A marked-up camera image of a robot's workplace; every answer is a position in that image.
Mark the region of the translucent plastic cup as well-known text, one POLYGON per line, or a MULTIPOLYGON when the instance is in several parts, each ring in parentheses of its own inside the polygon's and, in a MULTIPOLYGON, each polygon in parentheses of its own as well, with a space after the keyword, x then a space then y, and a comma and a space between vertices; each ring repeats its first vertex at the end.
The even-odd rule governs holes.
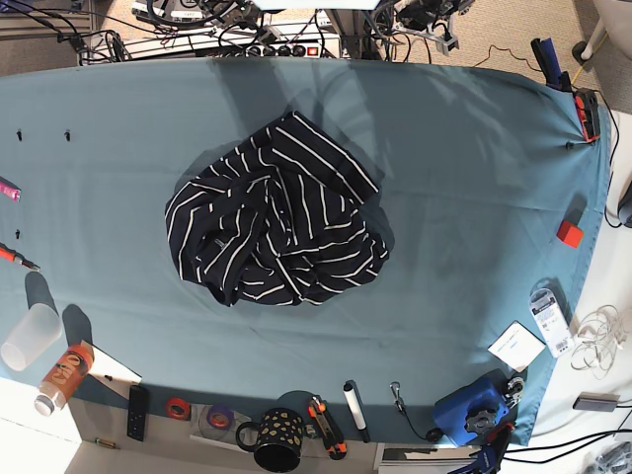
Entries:
POLYGON ((43 303, 34 304, 14 326, 1 346, 3 361, 13 370, 22 371, 56 342, 62 333, 57 313, 43 303))

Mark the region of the black remote control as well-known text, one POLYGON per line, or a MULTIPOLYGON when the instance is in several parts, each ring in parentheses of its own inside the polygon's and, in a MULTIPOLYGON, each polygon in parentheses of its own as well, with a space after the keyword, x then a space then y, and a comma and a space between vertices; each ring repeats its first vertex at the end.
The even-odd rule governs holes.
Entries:
POLYGON ((149 392, 140 385, 131 385, 128 392, 126 434, 131 439, 143 442, 146 417, 149 407, 149 392))

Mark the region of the white black marker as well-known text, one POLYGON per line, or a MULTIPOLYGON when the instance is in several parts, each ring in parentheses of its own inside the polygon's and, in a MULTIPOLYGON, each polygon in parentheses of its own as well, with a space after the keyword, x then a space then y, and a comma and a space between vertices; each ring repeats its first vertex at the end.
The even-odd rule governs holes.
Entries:
POLYGON ((347 401, 348 408, 355 422, 355 427, 364 443, 370 443, 370 434, 363 415, 363 411, 356 394, 355 385, 351 381, 346 381, 343 386, 343 392, 347 401))

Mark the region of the red cube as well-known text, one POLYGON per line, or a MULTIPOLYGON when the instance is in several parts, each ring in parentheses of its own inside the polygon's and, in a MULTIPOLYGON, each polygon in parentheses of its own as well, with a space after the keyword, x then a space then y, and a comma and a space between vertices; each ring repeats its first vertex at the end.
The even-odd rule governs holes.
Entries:
POLYGON ((563 220, 556 233, 557 238, 564 244, 578 248, 584 237, 584 231, 576 224, 563 220))

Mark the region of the orange screwdriver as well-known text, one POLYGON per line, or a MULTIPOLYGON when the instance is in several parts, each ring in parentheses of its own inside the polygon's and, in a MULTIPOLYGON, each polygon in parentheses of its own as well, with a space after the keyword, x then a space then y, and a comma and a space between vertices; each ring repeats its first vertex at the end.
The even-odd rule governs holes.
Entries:
POLYGON ((33 272, 39 272, 40 271, 40 267, 38 265, 36 265, 35 263, 29 261, 26 257, 24 257, 22 254, 18 253, 17 251, 8 248, 7 246, 5 246, 4 244, 0 245, 0 255, 3 259, 14 263, 16 265, 25 267, 33 272))

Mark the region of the red black clamp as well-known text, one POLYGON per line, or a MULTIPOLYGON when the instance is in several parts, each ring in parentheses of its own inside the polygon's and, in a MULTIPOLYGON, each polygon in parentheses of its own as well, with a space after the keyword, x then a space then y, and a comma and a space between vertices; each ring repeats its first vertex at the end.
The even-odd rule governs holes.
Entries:
POLYGON ((595 91, 581 88, 575 90, 573 96, 585 142, 593 143, 599 140, 600 122, 595 91))

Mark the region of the white paper card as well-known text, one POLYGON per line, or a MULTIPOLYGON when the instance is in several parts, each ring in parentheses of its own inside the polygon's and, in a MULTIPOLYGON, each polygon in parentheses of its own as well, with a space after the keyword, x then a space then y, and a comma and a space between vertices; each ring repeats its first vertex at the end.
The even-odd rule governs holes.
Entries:
POLYGON ((517 321, 488 346, 490 354, 516 372, 524 371, 544 349, 544 344, 517 321))

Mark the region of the blue clamp device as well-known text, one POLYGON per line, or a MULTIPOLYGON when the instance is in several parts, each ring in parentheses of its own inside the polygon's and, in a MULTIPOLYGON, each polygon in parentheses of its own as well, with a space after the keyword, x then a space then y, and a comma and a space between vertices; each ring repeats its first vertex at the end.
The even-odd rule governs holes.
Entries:
POLYGON ((489 434, 521 400, 524 380, 510 379, 502 389, 489 377, 446 396, 434 405, 435 426, 453 445, 469 444, 489 434))

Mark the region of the orange tape roll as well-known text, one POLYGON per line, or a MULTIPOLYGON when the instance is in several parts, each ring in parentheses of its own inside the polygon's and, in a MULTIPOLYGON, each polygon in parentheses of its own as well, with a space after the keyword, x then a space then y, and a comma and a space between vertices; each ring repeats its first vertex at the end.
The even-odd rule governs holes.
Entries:
POLYGON ((166 402, 166 413, 171 419, 188 421, 191 418, 191 404, 180 397, 171 397, 166 402))

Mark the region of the black power strip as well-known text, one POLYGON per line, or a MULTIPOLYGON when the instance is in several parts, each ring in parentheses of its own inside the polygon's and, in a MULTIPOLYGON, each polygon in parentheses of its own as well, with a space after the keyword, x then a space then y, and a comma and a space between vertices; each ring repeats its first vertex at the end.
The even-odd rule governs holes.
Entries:
POLYGON ((250 45, 240 47, 229 45, 217 48, 213 53, 215 57, 310 57, 322 56, 322 48, 316 44, 290 43, 273 45, 250 45))

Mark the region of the navy white striped t-shirt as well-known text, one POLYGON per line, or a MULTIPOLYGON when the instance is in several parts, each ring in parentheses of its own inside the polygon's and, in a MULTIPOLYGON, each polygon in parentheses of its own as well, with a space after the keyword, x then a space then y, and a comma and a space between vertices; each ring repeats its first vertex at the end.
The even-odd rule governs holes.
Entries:
POLYGON ((348 150, 289 112, 174 193, 165 208, 172 261, 225 306, 322 304, 373 282, 388 261, 361 213, 378 192, 348 150))

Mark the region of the pink pen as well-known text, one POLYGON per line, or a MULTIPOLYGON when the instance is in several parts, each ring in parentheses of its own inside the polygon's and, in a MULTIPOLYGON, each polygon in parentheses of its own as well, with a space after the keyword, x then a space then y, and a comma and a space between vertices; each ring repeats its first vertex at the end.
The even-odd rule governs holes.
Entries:
POLYGON ((19 202, 21 189, 4 178, 0 178, 0 192, 14 202, 19 202))

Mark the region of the purple tape roll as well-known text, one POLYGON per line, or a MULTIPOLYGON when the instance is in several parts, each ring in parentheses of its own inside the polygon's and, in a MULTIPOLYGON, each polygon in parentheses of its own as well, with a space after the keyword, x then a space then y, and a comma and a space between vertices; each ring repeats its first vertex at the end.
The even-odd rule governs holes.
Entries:
POLYGON ((206 421, 214 429, 228 431, 234 424, 234 412, 224 405, 215 404, 208 408, 206 421))

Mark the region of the white paper sheet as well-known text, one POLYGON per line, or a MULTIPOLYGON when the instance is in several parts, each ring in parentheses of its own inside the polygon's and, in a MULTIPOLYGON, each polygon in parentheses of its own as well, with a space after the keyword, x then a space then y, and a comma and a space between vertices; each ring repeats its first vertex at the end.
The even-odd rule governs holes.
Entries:
POLYGON ((108 380, 111 379, 130 383, 139 383, 142 380, 142 377, 138 373, 134 372, 96 346, 93 346, 87 341, 82 341, 81 346, 93 357, 93 363, 89 369, 89 374, 106 378, 108 380))

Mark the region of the orange label bottle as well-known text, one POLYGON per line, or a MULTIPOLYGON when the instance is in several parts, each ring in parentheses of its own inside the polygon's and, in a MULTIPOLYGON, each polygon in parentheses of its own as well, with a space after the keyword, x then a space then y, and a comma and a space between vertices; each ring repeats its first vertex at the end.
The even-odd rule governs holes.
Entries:
POLYGON ((39 384, 34 405, 38 413, 49 417, 62 410, 90 371, 93 352, 86 345, 67 348, 39 384))

